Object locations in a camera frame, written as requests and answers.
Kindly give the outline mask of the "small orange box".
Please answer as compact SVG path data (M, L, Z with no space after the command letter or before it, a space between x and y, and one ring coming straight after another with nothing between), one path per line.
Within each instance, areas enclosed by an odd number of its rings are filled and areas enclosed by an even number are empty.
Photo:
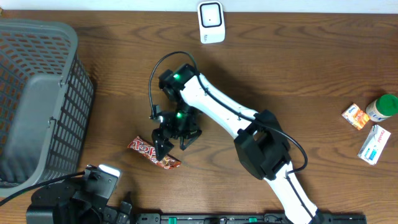
M357 130L363 129L370 120L370 117L355 103L349 106L341 115Z

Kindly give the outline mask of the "white blue medicine box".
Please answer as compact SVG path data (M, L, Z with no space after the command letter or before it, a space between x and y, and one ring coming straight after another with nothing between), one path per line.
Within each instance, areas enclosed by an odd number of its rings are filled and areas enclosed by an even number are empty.
M375 124L359 150L358 157L369 165L376 165L390 136L389 131Z

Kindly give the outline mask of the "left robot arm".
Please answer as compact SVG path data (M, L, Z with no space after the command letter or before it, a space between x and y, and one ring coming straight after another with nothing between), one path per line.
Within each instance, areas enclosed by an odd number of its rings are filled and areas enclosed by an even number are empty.
M132 202L108 205L122 172L112 166L87 166L81 177L72 177L39 188L26 212L28 224L134 223Z

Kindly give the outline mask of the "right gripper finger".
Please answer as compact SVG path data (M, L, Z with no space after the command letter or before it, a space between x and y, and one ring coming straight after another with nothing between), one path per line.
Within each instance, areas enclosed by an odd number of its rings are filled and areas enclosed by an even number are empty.
M174 148L174 145L169 141L169 138L164 136L161 129L153 130L152 140L155 147L155 156L158 161L161 161Z
M185 134L182 134L179 139L180 139L180 149L181 150L186 150L188 146L190 146L192 143L194 143L202 134L201 130L195 130L195 131L188 131Z

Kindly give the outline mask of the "red Top chocolate bar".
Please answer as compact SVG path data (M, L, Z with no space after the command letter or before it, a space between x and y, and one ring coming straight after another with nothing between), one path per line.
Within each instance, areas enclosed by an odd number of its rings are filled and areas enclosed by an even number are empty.
M141 139L139 136L134 138L128 144L127 148L140 153L146 159L150 160L153 164L166 170L178 168L182 165L181 161L170 155L166 155L161 161L158 161L156 159L155 147L149 144L147 141Z

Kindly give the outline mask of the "green lid jar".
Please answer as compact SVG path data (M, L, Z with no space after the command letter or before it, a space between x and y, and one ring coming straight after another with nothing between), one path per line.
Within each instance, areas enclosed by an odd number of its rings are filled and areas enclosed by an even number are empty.
M374 100L366 107L366 114L374 122L384 121L397 114L397 97L386 94Z

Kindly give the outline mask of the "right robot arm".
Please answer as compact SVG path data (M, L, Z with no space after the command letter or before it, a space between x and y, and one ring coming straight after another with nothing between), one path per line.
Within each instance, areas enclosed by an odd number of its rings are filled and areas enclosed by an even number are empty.
M152 132L158 161L173 149L171 139L178 139L181 150L185 150L202 134L196 121L201 111L230 134L241 165L252 176L269 184L289 222L324 221L295 176L302 168L293 167L289 149L291 144L298 149L302 147L283 132L270 111L259 113L233 101L189 64L174 72L166 70L159 77L159 88L177 108L166 112L157 105L152 107L151 119L160 122L159 128Z

